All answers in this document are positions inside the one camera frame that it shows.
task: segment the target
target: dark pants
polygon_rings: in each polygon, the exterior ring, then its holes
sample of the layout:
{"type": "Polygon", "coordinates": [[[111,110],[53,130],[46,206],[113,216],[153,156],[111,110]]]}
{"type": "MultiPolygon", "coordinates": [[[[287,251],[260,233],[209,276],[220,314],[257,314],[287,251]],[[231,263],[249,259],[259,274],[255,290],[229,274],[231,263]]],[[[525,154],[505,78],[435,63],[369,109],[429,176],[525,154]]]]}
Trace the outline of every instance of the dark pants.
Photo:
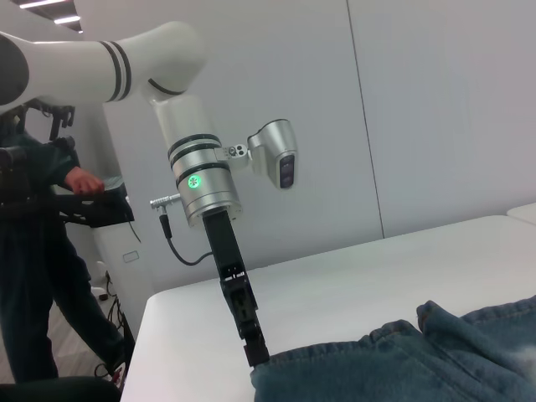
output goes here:
{"type": "Polygon", "coordinates": [[[0,324],[16,383],[58,377],[47,337],[53,299],[108,367],[122,361],[123,338],[91,294],[89,280],[57,216],[0,223],[0,324]]]}
{"type": "Polygon", "coordinates": [[[110,381],[91,377],[0,385],[0,402],[119,402],[120,398],[110,381]]]}

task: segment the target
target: white robotic arm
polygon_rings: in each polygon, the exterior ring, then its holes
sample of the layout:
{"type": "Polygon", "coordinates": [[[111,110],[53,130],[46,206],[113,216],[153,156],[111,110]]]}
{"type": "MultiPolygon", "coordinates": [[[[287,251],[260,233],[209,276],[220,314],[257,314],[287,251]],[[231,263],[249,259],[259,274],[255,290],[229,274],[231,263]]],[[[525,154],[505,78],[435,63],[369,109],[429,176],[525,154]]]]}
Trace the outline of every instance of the white robotic arm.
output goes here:
{"type": "Polygon", "coordinates": [[[174,249],[166,206],[180,200],[190,226],[203,222],[225,300],[255,366],[269,354],[230,224],[242,210],[231,170],[251,164],[276,188],[291,188],[296,139],[288,120],[276,120],[250,136],[247,146],[223,147],[201,101],[183,95],[204,63],[203,43],[185,23],[167,23],[118,42],[31,43],[0,33],[0,114],[35,98],[77,106],[121,101],[140,90],[157,114],[179,191],[151,204],[160,209],[173,252],[188,265],[197,262],[188,263],[174,249]]]}

